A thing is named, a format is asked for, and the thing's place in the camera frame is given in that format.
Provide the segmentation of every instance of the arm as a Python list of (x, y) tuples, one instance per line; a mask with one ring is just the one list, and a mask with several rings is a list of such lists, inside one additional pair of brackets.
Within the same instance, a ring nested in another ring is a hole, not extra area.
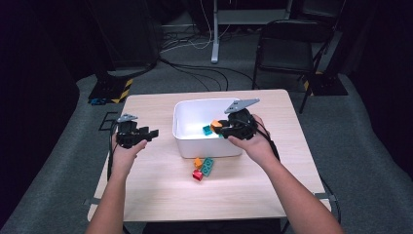
[(128, 174), (136, 154), (145, 148), (143, 140), (130, 149), (114, 146), (112, 175), (107, 182), (86, 233), (123, 233), (125, 193)]
[[(254, 115), (257, 122), (262, 120)], [(250, 140), (228, 139), (244, 149), (272, 182), (296, 233), (344, 233), (332, 213), (274, 155), (267, 139), (257, 134)]]

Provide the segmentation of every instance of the table leg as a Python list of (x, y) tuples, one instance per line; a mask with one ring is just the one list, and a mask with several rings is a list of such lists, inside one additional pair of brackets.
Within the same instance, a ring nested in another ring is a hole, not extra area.
[(210, 59), (210, 62), (218, 63), (218, 53), (219, 53), (218, 6), (217, 6), (217, 0), (213, 0), (213, 47), (212, 47), (212, 58)]

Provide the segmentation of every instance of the person's left hand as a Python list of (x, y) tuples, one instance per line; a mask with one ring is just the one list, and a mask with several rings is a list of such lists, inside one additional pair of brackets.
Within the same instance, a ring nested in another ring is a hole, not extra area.
[(128, 176), (131, 171), (131, 166), (133, 165), (134, 159), (137, 157), (137, 153), (144, 149), (148, 141), (146, 139), (142, 140), (137, 145), (132, 148), (124, 148), (120, 145), (116, 145), (116, 134), (112, 137), (112, 149), (113, 152), (113, 165), (112, 165), (112, 175), (118, 176)]

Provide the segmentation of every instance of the gray carpet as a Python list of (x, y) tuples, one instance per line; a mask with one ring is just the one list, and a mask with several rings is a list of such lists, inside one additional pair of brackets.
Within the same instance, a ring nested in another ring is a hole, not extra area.
[[(181, 47), (161, 53), (171, 62), (222, 66), (252, 75), (257, 36), (236, 36), (221, 43), (219, 63), (210, 64), (211, 44), (205, 49)], [(323, 69), (329, 55), (321, 64)], [(232, 71), (223, 71), (228, 90), (249, 90), (251, 81)], [(130, 94), (160, 94), (225, 90), (225, 80), (209, 71), (199, 78), (159, 63), (134, 79)], [(291, 90), (296, 110), (303, 93), (295, 79), (264, 83), (262, 88)], [(348, 96), (309, 97), (298, 115), (319, 173), (340, 201), (342, 225), (348, 233), (413, 233), (413, 183), (392, 160), (371, 130), (365, 108), (352, 85), (340, 75)], [(76, 111), (45, 166), (32, 182), (0, 233), (83, 233), (88, 225), (86, 198), (94, 195), (108, 149), (108, 132), (98, 130), (108, 111), (123, 105), (87, 104), (95, 77), (78, 82), (80, 98)], [(126, 223), (131, 233), (141, 233), (144, 223)]]

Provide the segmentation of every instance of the forearm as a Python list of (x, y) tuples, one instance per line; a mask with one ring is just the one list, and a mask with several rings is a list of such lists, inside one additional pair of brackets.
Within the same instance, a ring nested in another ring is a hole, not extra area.
[(122, 233), (126, 177), (112, 174), (86, 233)]
[(263, 167), (296, 233), (344, 233), (332, 213), (280, 162)]

